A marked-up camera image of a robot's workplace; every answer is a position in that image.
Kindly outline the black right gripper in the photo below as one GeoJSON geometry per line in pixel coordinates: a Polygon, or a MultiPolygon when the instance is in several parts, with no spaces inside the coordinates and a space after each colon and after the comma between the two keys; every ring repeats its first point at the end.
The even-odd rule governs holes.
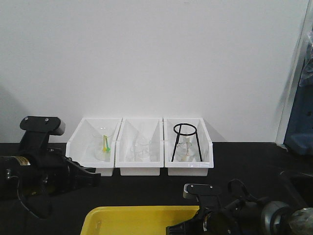
{"type": "Polygon", "coordinates": [[[268,197],[253,196],[239,179],[228,182],[235,200],[216,211],[206,212],[201,220],[189,219],[166,227],[166,235],[262,235],[261,213],[268,197]]]}

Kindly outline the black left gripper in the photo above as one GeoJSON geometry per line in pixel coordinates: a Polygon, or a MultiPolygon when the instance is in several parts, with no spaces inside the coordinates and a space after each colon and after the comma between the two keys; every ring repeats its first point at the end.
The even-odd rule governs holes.
{"type": "Polygon", "coordinates": [[[94,167],[72,161],[59,148],[20,148],[18,158],[29,164],[19,166],[14,173],[16,195],[26,211],[38,219],[52,214],[51,195],[67,189],[97,187],[101,181],[101,174],[94,167]]]}

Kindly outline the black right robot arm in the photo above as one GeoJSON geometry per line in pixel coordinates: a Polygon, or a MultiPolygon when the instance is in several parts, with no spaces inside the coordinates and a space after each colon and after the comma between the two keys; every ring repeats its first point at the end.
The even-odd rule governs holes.
{"type": "Polygon", "coordinates": [[[199,209],[195,215],[166,227],[168,235],[311,235],[313,209],[293,209],[282,201],[256,198],[242,181],[227,184],[235,200],[221,205],[222,190],[212,184],[185,184],[183,197],[195,198],[199,209]]]}

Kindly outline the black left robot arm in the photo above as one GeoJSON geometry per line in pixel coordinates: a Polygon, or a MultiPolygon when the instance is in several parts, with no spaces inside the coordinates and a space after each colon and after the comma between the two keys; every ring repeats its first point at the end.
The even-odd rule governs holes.
{"type": "Polygon", "coordinates": [[[0,158],[1,200],[18,199],[38,219],[52,214],[52,196],[96,187],[100,181],[95,168],[80,165],[57,148],[21,151],[0,158]]]}

